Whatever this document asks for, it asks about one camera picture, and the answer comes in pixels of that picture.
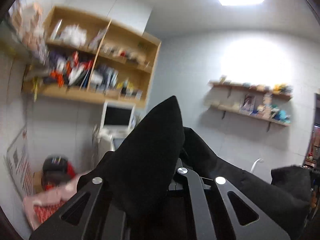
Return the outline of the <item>black jacket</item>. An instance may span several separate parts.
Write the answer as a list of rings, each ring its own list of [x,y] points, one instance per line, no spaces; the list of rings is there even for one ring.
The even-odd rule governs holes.
[[[154,107],[116,151],[107,152],[95,169],[80,177],[77,188],[94,177],[102,178],[129,216],[134,239],[177,239],[166,194],[178,160],[201,177],[226,178],[291,239],[301,235],[310,203],[308,170],[278,168],[272,171],[272,182],[266,183],[224,161],[197,133],[183,126],[175,96]]]

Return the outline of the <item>white clothes hanger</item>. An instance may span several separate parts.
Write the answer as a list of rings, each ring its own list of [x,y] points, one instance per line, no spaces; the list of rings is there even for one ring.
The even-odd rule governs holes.
[[[253,165],[251,166],[250,173],[253,174],[255,172],[255,168],[257,167],[257,165],[263,162],[264,160],[262,158],[258,158],[257,160],[255,160]]]

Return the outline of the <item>pink polka dot blanket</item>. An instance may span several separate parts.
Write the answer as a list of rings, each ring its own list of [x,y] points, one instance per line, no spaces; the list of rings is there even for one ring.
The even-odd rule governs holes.
[[[69,182],[48,191],[24,197],[23,211],[33,231],[76,194],[79,178],[85,174],[87,172],[77,174]]]

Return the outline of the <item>dark cap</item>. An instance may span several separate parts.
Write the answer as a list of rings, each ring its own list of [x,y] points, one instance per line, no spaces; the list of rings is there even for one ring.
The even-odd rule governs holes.
[[[66,183],[76,176],[76,172],[63,156],[50,156],[45,159],[42,167],[42,186],[59,186]]]

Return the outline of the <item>white medical device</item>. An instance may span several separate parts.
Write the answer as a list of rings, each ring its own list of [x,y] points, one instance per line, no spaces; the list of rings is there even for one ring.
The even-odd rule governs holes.
[[[125,129],[123,131],[101,129],[96,135],[98,142],[98,160],[100,161],[105,153],[117,150],[131,132],[132,129]]]

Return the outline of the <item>white monitor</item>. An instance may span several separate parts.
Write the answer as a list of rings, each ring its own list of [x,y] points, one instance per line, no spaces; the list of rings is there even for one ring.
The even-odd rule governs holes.
[[[135,107],[134,103],[105,101],[100,129],[110,131],[131,129]]]

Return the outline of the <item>upper small wall shelf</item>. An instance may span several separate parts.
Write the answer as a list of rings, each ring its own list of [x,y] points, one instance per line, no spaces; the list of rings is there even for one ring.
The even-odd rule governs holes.
[[[290,101],[293,96],[292,93],[287,93],[286,91],[274,90],[267,86],[263,85],[250,85],[249,83],[233,83],[230,81],[214,81],[210,80],[208,85],[212,88],[217,89],[226,89],[227,90],[227,98],[229,98],[232,94],[232,91],[241,91],[245,93],[252,93],[252,94],[260,94],[264,95],[267,93],[271,93],[274,98]]]

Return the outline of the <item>large wooden wall shelf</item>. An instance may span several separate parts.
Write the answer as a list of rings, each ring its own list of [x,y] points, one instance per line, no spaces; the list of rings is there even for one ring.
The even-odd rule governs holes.
[[[161,42],[111,18],[55,6],[43,23],[44,70],[27,72],[22,90],[33,96],[144,108]]]

